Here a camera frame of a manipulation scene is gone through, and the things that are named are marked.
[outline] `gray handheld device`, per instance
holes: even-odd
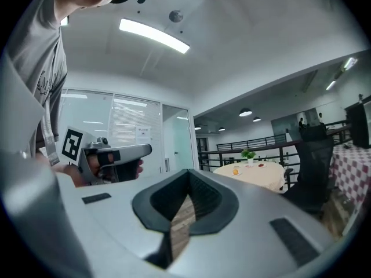
[[[64,137],[61,157],[78,166],[84,180],[91,184],[134,180],[138,162],[152,152],[150,144],[111,148],[104,137],[69,127]],[[100,171],[98,177],[89,167],[89,156],[96,155]]]

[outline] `window blinds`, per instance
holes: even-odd
[[[111,147],[135,145],[136,126],[151,127],[152,154],[143,158],[144,171],[140,176],[159,174],[162,164],[160,104],[115,95],[110,114],[108,143]]]

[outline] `black chair back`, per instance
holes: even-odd
[[[300,135],[304,142],[327,139],[326,127],[323,125],[304,128],[300,131]]]
[[[301,142],[296,145],[300,158],[298,182],[310,185],[327,185],[334,141],[325,140]]]

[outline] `potted plant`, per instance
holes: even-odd
[[[241,156],[243,158],[247,158],[248,159],[248,164],[250,166],[252,166],[254,164],[254,156],[256,155],[255,152],[253,151],[250,151],[248,149],[244,149],[242,152],[241,152]]]

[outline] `ceiling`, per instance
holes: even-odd
[[[335,0],[147,0],[144,4],[130,0],[79,10],[71,15],[70,24],[62,32],[70,69],[81,69],[84,63],[84,69],[159,82],[182,81],[191,86],[202,81],[201,75],[204,77],[213,67],[229,66],[242,54],[254,55],[259,42],[274,40],[310,11],[313,16],[316,10],[334,12],[337,7]],[[182,22],[169,20],[172,10],[182,12]],[[121,18],[165,31],[191,49],[181,54],[122,32]],[[293,37],[295,34],[300,30],[295,29]]]
[[[303,98],[307,95],[314,98],[324,94],[342,64],[343,61],[302,74],[199,116],[195,119],[195,125],[203,125],[203,127],[197,133],[217,132],[218,128],[222,126],[227,127],[228,130],[236,129],[245,126],[246,122],[252,123],[254,116],[269,121],[283,117],[287,115],[287,112],[281,112],[281,116],[273,116],[271,115],[273,110],[271,112],[267,110],[266,105],[269,103],[269,107],[278,108],[281,107],[282,103],[293,97]],[[239,117],[242,108],[249,108],[253,111],[251,118],[247,120]]]

